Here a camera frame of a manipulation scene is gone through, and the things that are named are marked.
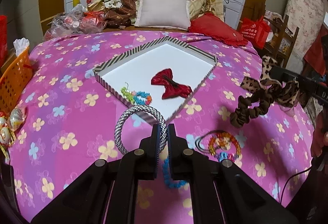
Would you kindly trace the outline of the leopard print hair bow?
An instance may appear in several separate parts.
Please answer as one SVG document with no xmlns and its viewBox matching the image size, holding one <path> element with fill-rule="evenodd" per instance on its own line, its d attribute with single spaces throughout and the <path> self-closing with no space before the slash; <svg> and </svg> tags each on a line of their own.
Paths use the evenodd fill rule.
<svg viewBox="0 0 328 224">
<path fill-rule="evenodd" d="M 244 77 L 240 86 L 250 92 L 250 97 L 239 97 L 236 111 L 246 111 L 254 119 L 265 115 L 272 103 L 282 107 L 292 108 L 306 98 L 306 92 L 300 90 L 299 82 L 291 80 L 283 85 L 270 78 L 269 72 L 277 65 L 277 61 L 269 56 L 262 58 L 262 73 L 259 80 Z"/>
</svg>

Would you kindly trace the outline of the brown fabric scrunchie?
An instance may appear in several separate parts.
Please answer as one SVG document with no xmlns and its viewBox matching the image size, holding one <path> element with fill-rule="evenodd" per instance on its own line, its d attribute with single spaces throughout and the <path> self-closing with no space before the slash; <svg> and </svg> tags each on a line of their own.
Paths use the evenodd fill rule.
<svg viewBox="0 0 328 224">
<path fill-rule="evenodd" d="M 278 85 L 271 85 L 266 88 L 258 84 L 241 84 L 241 87 L 251 93 L 249 97 L 238 97 L 238 105 L 233 113 L 230 113 L 230 123 L 236 128 L 241 128 L 248 124 L 251 119 L 260 115 L 265 115 L 269 111 L 270 105 L 281 91 Z"/>
</svg>

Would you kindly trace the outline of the wooden chair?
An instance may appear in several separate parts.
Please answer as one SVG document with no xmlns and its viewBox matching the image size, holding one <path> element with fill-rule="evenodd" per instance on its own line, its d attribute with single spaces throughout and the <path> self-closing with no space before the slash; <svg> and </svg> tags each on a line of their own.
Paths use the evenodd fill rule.
<svg viewBox="0 0 328 224">
<path fill-rule="evenodd" d="M 264 20 L 275 28 L 271 41 L 265 43 L 265 54 L 270 55 L 279 61 L 283 68 L 286 68 L 296 43 L 299 27 L 296 27 L 295 32 L 292 33 L 288 28 L 289 15 L 286 15 L 283 21 L 279 18 L 269 19 L 267 17 L 264 17 Z"/>
</svg>

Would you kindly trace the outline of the red shopping bag right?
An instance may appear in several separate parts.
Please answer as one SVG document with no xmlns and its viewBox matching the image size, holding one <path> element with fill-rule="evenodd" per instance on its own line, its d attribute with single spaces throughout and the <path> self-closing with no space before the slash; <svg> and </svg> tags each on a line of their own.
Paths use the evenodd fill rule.
<svg viewBox="0 0 328 224">
<path fill-rule="evenodd" d="M 270 32 L 270 26 L 264 20 L 264 16 L 261 16 L 256 21 L 244 18 L 239 32 L 245 39 L 251 42 L 255 48 L 263 49 Z"/>
</svg>

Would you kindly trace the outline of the painted egg ornaments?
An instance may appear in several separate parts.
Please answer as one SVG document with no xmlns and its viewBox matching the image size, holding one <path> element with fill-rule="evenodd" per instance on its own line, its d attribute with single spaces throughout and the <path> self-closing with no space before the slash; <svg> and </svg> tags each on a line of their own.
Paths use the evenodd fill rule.
<svg viewBox="0 0 328 224">
<path fill-rule="evenodd" d="M 15 131 L 25 122 L 26 108 L 15 107 L 10 114 L 1 111 L 1 146 L 9 148 L 15 141 Z"/>
</svg>

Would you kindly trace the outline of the striped white tray box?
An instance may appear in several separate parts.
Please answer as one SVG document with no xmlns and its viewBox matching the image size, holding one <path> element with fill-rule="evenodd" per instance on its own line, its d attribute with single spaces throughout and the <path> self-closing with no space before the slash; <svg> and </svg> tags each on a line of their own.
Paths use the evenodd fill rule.
<svg viewBox="0 0 328 224">
<path fill-rule="evenodd" d="M 151 106 L 170 122 L 216 64 L 216 56 L 176 38 L 163 37 L 117 55 L 93 72 L 126 107 Z"/>
</svg>

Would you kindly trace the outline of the red ruffled cushion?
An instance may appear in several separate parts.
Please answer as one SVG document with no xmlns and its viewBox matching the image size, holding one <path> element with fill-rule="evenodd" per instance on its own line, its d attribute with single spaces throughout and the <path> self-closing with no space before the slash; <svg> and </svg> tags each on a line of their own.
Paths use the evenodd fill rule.
<svg viewBox="0 0 328 224">
<path fill-rule="evenodd" d="M 242 34 L 231 28 L 220 18 L 210 12 L 191 21 L 190 33 L 199 33 L 226 45 L 234 47 L 246 46 L 248 40 Z"/>
</svg>

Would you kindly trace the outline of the red satin hair bow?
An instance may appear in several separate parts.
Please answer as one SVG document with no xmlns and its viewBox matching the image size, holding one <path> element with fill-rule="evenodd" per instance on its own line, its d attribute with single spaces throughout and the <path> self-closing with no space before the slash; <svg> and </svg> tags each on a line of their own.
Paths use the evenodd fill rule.
<svg viewBox="0 0 328 224">
<path fill-rule="evenodd" d="M 188 85 L 177 83 L 173 80 L 173 72 L 170 68 L 158 72 L 152 79 L 151 85 L 160 85 L 165 88 L 162 100 L 176 97 L 188 98 L 192 89 Z"/>
</svg>

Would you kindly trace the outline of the orange plastic basket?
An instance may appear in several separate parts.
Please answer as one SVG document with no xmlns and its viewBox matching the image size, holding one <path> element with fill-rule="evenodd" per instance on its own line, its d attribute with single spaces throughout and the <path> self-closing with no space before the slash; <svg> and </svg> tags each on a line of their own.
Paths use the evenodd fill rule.
<svg viewBox="0 0 328 224">
<path fill-rule="evenodd" d="M 1 76 L 1 111 L 9 114 L 15 108 L 18 98 L 32 76 L 33 67 L 29 58 L 29 47 L 27 47 Z"/>
</svg>

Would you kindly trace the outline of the clear plastic bag pile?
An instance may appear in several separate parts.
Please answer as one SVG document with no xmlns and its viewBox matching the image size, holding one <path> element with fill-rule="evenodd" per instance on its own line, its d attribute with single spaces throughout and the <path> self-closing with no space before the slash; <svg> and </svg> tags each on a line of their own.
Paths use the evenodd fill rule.
<svg viewBox="0 0 328 224">
<path fill-rule="evenodd" d="M 57 14 L 50 23 L 43 36 L 44 41 L 69 35 L 100 33 L 107 22 L 105 14 L 100 12 L 89 12 L 82 4 L 78 4 L 68 13 Z"/>
</svg>

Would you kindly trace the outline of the white small pillow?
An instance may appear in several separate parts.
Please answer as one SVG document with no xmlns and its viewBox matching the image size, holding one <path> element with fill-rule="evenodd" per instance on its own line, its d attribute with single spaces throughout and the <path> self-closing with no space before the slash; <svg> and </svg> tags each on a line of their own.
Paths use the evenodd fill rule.
<svg viewBox="0 0 328 224">
<path fill-rule="evenodd" d="M 134 25 L 186 31 L 191 25 L 190 3 L 191 0 L 140 0 Z"/>
</svg>

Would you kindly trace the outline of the red paper bag left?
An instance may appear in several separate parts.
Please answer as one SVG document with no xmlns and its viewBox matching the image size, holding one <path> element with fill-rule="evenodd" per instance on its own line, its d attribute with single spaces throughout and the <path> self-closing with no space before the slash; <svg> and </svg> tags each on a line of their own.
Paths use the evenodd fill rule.
<svg viewBox="0 0 328 224">
<path fill-rule="evenodd" d="M 0 67 L 7 57 L 7 17 L 0 15 Z"/>
</svg>

